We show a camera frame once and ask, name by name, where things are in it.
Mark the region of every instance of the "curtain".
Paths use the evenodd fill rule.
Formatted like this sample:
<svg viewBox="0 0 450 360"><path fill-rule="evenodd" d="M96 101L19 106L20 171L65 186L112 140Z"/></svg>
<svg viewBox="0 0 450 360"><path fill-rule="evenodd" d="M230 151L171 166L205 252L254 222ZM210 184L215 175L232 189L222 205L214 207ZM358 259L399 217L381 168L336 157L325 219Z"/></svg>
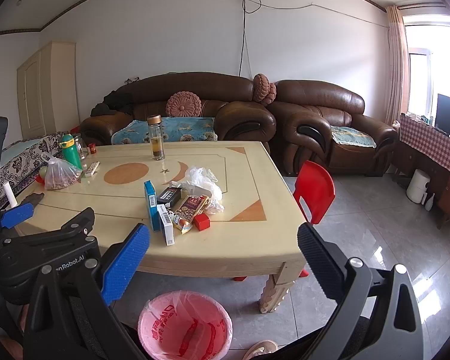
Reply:
<svg viewBox="0 0 450 360"><path fill-rule="evenodd" d="M407 36L402 13L396 5L387 7L390 28L389 43L389 79L386 93L385 123L389 126L401 112L407 112L410 96L410 63L408 59Z"/></svg>

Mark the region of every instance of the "window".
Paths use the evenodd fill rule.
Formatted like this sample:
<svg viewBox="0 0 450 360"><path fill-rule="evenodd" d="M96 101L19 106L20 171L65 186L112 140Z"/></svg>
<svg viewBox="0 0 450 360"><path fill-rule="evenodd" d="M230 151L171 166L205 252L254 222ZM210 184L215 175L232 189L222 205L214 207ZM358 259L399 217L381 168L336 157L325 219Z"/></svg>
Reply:
<svg viewBox="0 0 450 360"><path fill-rule="evenodd" d="M408 111L435 118L437 95L450 97L450 16L405 16L410 55L410 102Z"/></svg>
<svg viewBox="0 0 450 360"><path fill-rule="evenodd" d="M410 100L408 111L419 116L431 114L432 78L431 52L428 49L409 48Z"/></svg>

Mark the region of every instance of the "blue gripper pad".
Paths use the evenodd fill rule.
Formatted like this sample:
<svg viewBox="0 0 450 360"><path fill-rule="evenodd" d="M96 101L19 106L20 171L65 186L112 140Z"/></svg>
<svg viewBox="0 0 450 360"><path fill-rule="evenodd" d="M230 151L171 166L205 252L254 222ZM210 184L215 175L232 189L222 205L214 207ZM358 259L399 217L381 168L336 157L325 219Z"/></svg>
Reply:
<svg viewBox="0 0 450 360"><path fill-rule="evenodd" d="M10 229L32 216L34 216L34 205L31 203L21 204L4 212L0 219L0 226Z"/></svg>
<svg viewBox="0 0 450 360"><path fill-rule="evenodd" d="M139 223L135 228L134 234L103 273L102 297L108 306L122 297L150 246L148 227Z"/></svg>

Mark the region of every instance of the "orange circle inlay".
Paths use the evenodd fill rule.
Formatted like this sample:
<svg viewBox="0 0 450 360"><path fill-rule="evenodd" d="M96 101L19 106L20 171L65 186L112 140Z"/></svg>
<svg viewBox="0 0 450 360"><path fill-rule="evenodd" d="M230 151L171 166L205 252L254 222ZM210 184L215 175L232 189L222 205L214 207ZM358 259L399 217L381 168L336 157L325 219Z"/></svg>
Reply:
<svg viewBox="0 0 450 360"><path fill-rule="evenodd" d="M147 173L148 166L144 163L124 163L105 173L103 180L109 184L128 184L141 179Z"/></svg>

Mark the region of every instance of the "pink trash bin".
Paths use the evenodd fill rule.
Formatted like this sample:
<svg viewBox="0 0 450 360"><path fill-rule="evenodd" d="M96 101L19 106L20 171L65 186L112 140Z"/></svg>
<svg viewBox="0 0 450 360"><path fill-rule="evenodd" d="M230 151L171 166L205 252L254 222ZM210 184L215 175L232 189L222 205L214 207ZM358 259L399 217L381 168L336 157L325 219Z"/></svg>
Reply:
<svg viewBox="0 0 450 360"><path fill-rule="evenodd" d="M140 342L155 360L219 360L232 333L222 305L192 291L160 295L147 303L138 321Z"/></svg>

